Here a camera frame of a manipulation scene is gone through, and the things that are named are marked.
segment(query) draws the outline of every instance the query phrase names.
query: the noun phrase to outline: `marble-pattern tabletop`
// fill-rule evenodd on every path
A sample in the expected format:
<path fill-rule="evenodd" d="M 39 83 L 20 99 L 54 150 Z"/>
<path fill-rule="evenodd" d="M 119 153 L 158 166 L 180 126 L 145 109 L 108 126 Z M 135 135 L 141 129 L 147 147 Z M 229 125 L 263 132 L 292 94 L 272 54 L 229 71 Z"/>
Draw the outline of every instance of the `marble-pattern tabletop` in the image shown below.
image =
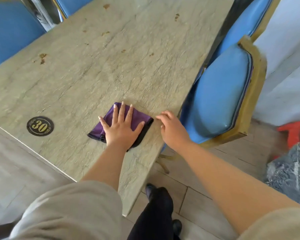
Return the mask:
<path fill-rule="evenodd" d="M 94 0 L 0 65 L 0 127 L 79 181 L 105 144 L 87 133 L 114 102 L 178 113 L 233 0 Z M 48 136 L 26 128 L 35 116 Z M 123 162 L 126 216 L 163 146 L 154 121 Z"/>

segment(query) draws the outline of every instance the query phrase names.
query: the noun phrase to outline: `blue cushioned chair back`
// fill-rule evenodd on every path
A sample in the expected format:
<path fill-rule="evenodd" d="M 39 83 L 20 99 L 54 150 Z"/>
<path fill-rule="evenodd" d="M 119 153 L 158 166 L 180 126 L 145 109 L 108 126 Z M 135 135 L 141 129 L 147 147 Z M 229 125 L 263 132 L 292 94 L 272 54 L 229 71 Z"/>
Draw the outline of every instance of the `blue cushioned chair back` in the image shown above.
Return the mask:
<path fill-rule="evenodd" d="M 62 8 L 66 18 L 74 14 L 80 8 L 91 2 L 92 0 L 56 0 Z"/>
<path fill-rule="evenodd" d="M 214 52 L 210 64 L 242 36 L 251 36 L 256 31 L 271 2 L 272 0 L 254 0 L 242 12 Z"/>
<path fill-rule="evenodd" d="M 192 141 L 203 143 L 234 126 L 252 71 L 248 52 L 230 46 L 191 89 L 180 116 Z"/>
<path fill-rule="evenodd" d="M 18 0 L 0 0 L 0 64 L 46 31 Z"/>

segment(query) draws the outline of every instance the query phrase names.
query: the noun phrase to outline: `finger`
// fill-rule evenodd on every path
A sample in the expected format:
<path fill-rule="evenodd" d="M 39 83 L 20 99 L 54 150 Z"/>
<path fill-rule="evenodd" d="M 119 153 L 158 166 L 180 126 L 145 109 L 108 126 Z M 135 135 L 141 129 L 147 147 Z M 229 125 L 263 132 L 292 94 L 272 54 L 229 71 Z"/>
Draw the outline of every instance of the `finger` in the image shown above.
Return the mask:
<path fill-rule="evenodd" d="M 167 125 L 167 123 L 170 121 L 170 119 L 165 115 L 165 114 L 159 114 L 156 116 L 156 118 L 158 120 L 161 120 L 161 122 L 164 124 L 164 125 Z"/>
<path fill-rule="evenodd" d="M 117 122 L 118 122 L 118 106 L 114 104 L 113 114 L 112 114 L 112 124 L 116 124 Z"/>
<path fill-rule="evenodd" d="M 127 123 L 128 125 L 131 125 L 131 121 L 132 121 L 132 114 L 133 114 L 133 105 L 130 105 L 129 111 L 127 113 L 126 119 L 125 119 L 125 123 Z"/>
<path fill-rule="evenodd" d="M 99 116 L 99 120 L 100 120 L 100 123 L 101 123 L 104 131 L 108 130 L 109 129 L 109 125 L 105 122 L 105 120 L 101 116 Z"/>
<path fill-rule="evenodd" d="M 118 116 L 118 122 L 122 123 L 124 122 L 124 112 L 126 110 L 126 105 L 124 104 L 124 102 L 121 103 L 121 108 L 119 111 L 119 116 Z"/>
<path fill-rule="evenodd" d="M 139 135 L 142 131 L 143 126 L 145 125 L 145 122 L 142 121 L 138 124 L 138 126 L 136 127 L 136 129 L 134 130 L 134 133 L 136 133 L 137 135 Z"/>
<path fill-rule="evenodd" d="M 162 114 L 164 114 L 164 115 L 166 115 L 169 119 L 173 119 L 173 118 L 175 118 L 175 115 L 171 112 L 171 111 L 169 111 L 169 110 L 167 110 L 167 111 L 163 111 L 163 112 L 161 112 Z"/>
<path fill-rule="evenodd" d="M 166 127 L 164 125 L 161 125 L 161 134 L 164 135 L 166 131 Z"/>

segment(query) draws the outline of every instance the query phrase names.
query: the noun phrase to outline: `table number sticker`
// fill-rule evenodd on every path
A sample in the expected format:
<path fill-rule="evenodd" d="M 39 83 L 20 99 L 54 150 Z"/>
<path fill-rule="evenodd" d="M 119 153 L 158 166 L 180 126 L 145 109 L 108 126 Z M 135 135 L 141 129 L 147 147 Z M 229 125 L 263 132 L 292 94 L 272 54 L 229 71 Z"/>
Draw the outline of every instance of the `table number sticker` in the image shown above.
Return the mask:
<path fill-rule="evenodd" d="M 47 136 L 52 133 L 54 124 L 51 119 L 44 116 L 37 116 L 27 123 L 28 132 L 35 136 Z"/>

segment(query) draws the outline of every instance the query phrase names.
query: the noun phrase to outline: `black pants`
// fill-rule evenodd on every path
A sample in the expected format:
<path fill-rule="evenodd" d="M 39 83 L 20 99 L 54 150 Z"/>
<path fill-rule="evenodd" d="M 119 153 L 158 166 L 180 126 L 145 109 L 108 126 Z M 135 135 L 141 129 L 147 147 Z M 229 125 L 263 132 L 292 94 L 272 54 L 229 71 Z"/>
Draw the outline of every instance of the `black pants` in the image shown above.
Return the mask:
<path fill-rule="evenodd" d="M 127 240 L 180 240 L 173 234 L 173 201 L 166 188 L 154 189 L 150 202 L 134 224 Z"/>

